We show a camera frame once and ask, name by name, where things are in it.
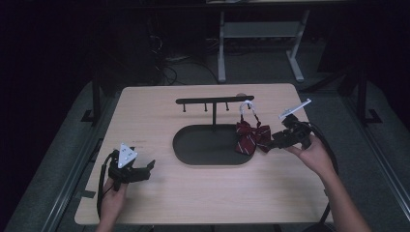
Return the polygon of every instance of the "black oval base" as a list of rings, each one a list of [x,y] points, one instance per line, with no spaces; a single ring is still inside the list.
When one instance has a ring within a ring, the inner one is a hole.
[[[175,156],[190,165],[239,165],[252,156],[235,152],[235,125],[191,125],[180,129],[172,146]]]

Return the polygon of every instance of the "red bow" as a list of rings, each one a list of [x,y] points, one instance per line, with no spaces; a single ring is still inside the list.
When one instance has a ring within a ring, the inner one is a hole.
[[[267,126],[260,126],[257,123],[257,128],[252,128],[250,124],[243,119],[241,123],[236,123],[236,133],[240,135],[235,151],[252,155],[258,146],[265,153],[269,152],[269,148],[265,146],[267,142],[271,141],[271,128]]]

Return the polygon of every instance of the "hand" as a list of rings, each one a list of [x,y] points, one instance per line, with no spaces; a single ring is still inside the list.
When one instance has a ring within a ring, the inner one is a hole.
[[[101,220],[96,231],[112,231],[126,201],[128,184],[121,184],[120,189],[113,188],[114,180],[108,178],[103,186],[105,195],[102,199]]]
[[[319,177],[335,173],[332,161],[320,139],[312,134],[309,136],[309,139],[311,141],[311,145],[305,150],[299,149],[295,146],[285,148],[285,150],[295,154]]]

